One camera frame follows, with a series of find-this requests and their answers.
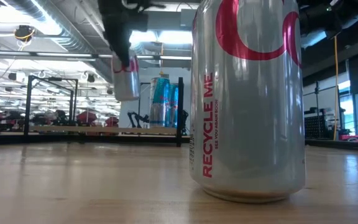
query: diet coke can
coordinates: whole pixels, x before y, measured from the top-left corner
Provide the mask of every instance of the diet coke can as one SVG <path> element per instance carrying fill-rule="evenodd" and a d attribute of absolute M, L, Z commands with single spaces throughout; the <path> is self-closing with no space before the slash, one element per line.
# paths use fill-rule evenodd
<path fill-rule="evenodd" d="M 299 191 L 305 139 L 296 0 L 205 0 L 193 39 L 192 178 L 237 202 Z"/>
<path fill-rule="evenodd" d="M 112 56 L 111 68 L 114 74 L 114 94 L 118 101 L 139 99 L 139 62 L 133 50 L 129 51 L 130 65 L 125 67 L 117 55 Z"/>

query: wooden platform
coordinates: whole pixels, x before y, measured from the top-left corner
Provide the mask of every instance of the wooden platform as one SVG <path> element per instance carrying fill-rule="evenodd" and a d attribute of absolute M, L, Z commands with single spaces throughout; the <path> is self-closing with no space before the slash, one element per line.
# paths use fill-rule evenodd
<path fill-rule="evenodd" d="M 306 155 L 302 191 L 245 205 L 191 180 L 187 146 L 0 146 L 0 223 L 358 223 L 358 152 Z"/>

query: can bottom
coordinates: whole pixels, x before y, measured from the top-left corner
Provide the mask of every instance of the can bottom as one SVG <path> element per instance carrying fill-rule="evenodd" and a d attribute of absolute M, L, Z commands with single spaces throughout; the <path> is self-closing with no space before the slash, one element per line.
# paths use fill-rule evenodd
<path fill-rule="evenodd" d="M 253 194 L 247 192 L 222 192 L 218 190 L 203 188 L 203 190 L 213 197 L 217 197 L 223 200 L 231 202 L 242 202 L 242 203 L 269 203 L 284 200 L 288 198 L 290 194 Z"/>

